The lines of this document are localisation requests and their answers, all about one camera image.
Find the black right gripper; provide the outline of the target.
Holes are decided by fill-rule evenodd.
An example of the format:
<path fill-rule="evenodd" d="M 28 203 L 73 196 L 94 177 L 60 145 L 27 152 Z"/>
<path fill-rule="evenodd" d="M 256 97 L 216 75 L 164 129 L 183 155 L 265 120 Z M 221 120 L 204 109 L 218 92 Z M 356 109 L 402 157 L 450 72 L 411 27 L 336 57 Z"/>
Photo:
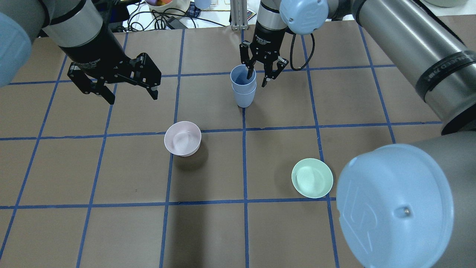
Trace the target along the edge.
<path fill-rule="evenodd" d="M 252 41 L 243 41 L 239 45 L 240 61 L 248 68 L 247 80 L 251 80 L 256 62 L 264 66 L 264 78 L 261 87 L 275 80 L 289 64 L 280 56 L 280 48 L 286 29 L 267 29 L 260 23 L 255 25 Z"/>

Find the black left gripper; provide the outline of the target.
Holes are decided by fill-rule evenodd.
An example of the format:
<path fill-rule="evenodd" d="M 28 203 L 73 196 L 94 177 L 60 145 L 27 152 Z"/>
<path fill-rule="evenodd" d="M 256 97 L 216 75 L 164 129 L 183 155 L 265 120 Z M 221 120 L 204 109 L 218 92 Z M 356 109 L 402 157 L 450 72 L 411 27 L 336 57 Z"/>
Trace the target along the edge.
<path fill-rule="evenodd" d="M 161 84 L 162 72 L 148 53 L 140 53 L 135 59 L 127 56 L 122 59 L 107 59 L 102 57 L 89 63 L 72 62 L 67 73 L 69 78 L 79 78 L 80 75 L 92 77 L 90 92 L 101 96 L 109 105 L 115 103 L 115 95 L 107 84 L 129 83 L 146 88 L 153 100 L 158 100 L 158 87 Z"/>

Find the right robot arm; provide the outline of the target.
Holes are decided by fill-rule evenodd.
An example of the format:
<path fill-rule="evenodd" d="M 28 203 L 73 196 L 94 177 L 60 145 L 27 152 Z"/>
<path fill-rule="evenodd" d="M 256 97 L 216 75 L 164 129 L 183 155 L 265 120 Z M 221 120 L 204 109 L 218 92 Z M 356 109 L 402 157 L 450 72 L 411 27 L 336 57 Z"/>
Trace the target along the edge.
<path fill-rule="evenodd" d="M 338 220 L 342 169 L 359 154 L 435 137 L 442 127 L 354 21 L 327 22 L 314 36 L 309 67 L 258 87 L 244 111 L 250 268 L 360 268 Z M 293 187 L 293 166 L 306 158 L 330 167 L 327 196 L 306 198 Z"/>

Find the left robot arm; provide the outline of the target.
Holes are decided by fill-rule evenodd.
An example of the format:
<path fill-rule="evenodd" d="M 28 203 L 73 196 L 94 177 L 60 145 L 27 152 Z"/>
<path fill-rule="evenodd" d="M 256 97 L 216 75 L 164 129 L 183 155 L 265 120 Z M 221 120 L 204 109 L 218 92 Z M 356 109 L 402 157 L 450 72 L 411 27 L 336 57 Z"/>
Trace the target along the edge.
<path fill-rule="evenodd" d="M 159 68 L 147 53 L 126 56 L 91 0 L 2 0 L 0 10 L 1 87 L 28 61 L 43 31 L 71 59 L 68 78 L 83 94 L 113 105 L 115 95 L 107 85 L 129 83 L 158 98 Z"/>

